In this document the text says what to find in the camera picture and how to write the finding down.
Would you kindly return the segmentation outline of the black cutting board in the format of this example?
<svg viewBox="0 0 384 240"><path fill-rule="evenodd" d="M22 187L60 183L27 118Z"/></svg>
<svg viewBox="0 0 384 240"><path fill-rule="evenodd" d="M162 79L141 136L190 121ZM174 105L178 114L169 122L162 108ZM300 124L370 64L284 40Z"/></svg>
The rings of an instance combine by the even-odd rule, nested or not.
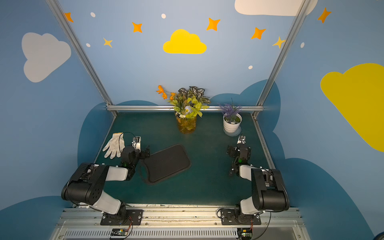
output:
<svg viewBox="0 0 384 240"><path fill-rule="evenodd" d="M177 144L141 160L140 177L147 185L156 185L188 170L192 163L183 145Z"/></svg>

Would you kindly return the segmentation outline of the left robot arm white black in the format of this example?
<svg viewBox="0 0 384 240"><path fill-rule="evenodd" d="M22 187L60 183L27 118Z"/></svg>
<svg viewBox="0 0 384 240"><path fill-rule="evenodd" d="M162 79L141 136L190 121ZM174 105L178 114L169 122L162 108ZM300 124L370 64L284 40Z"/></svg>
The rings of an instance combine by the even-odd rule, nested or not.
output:
<svg viewBox="0 0 384 240"><path fill-rule="evenodd" d="M120 215L123 202L104 191L106 182L129 181L136 172L139 160L149 158L150 148L144 151L125 147L117 167L82 163L63 187L61 197L76 205L84 204L109 215Z"/></svg>

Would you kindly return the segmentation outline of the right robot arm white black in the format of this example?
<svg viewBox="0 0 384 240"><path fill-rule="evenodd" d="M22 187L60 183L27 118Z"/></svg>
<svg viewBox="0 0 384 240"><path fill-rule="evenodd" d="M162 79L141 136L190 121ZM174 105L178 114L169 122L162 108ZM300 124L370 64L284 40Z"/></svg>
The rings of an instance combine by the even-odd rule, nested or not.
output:
<svg viewBox="0 0 384 240"><path fill-rule="evenodd" d="M241 200L238 205L240 214L255 215L263 211L278 213L290 208L288 193L279 170L249 164L251 148L245 144L228 146L227 154L234 159L229 175L251 182L251 196Z"/></svg>

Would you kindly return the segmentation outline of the right controller board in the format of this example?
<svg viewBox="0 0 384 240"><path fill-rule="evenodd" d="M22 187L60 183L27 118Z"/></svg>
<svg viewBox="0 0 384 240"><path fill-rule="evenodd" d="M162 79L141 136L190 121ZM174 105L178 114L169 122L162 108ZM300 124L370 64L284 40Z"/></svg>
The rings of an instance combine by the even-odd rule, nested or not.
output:
<svg viewBox="0 0 384 240"><path fill-rule="evenodd" d="M253 232L251 229L238 229L238 240L251 240Z"/></svg>

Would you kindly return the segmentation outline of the controller board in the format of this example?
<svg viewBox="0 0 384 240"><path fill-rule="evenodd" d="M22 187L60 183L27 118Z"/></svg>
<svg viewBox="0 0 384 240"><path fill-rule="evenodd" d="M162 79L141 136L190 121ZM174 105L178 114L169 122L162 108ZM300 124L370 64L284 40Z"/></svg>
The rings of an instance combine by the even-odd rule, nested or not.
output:
<svg viewBox="0 0 384 240"><path fill-rule="evenodd" d="M238 240L251 240L253 232L251 229L238 229Z"/></svg>
<svg viewBox="0 0 384 240"><path fill-rule="evenodd" d="M124 239L128 236L128 229L112 229L110 233L111 239Z"/></svg>

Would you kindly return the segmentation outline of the left controller board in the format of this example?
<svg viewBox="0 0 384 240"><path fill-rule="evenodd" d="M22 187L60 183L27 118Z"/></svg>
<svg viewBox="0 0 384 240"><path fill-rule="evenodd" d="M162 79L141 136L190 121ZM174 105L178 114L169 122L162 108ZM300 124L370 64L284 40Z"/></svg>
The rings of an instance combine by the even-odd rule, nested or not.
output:
<svg viewBox="0 0 384 240"><path fill-rule="evenodd" d="M124 239L128 236L128 229L112 229L110 233L111 239Z"/></svg>

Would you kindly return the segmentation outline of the white work glove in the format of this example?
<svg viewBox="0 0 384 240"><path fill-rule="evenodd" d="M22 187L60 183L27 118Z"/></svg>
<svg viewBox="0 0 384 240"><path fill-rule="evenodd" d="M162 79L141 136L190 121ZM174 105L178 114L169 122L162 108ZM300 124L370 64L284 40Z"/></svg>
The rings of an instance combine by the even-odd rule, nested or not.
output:
<svg viewBox="0 0 384 240"><path fill-rule="evenodd" d="M120 158L124 148L124 133L114 133L112 135L112 138L107 142L107 144L103 148L103 152L106 152L104 158Z"/></svg>

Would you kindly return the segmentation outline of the lavender plant in white pot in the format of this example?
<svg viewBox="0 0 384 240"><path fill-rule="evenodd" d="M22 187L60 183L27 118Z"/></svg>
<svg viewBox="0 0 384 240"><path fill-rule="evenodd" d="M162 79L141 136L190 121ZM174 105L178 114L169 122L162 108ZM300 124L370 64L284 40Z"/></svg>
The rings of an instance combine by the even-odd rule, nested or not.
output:
<svg viewBox="0 0 384 240"><path fill-rule="evenodd" d="M240 112L241 106L234 104L219 105L223 113L223 127L224 132L229 136L235 136L240 132L240 124L242 122L242 116Z"/></svg>

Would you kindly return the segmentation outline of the flower bouquet in amber vase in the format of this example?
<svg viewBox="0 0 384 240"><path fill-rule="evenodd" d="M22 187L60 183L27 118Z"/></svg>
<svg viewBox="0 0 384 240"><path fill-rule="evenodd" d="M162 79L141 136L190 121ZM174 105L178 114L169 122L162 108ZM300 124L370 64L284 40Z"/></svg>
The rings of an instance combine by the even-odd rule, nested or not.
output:
<svg viewBox="0 0 384 240"><path fill-rule="evenodd" d="M191 134L195 131L197 117L202 117L202 110L206 110L211 100L205 96L205 89L190 86L188 89L180 88L177 93L167 92L161 85L156 91L172 105L182 134Z"/></svg>

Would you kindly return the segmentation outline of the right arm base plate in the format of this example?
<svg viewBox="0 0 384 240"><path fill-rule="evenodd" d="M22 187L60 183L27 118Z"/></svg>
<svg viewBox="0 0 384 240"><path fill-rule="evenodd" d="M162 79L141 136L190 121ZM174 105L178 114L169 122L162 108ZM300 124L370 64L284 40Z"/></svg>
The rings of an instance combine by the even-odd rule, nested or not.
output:
<svg viewBox="0 0 384 240"><path fill-rule="evenodd" d="M224 226L245 226L245 225L261 225L259 215L245 215L235 209L221 208L217 211L217 217L220 218Z"/></svg>

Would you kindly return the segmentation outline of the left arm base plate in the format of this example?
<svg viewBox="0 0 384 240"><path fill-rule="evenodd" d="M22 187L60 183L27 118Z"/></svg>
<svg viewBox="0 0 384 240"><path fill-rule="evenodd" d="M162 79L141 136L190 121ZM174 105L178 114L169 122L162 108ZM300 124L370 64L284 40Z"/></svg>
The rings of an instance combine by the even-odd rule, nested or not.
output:
<svg viewBox="0 0 384 240"><path fill-rule="evenodd" d="M140 226L143 218L143 210L138 209L123 209L116 215L103 214L100 225L101 226Z"/></svg>

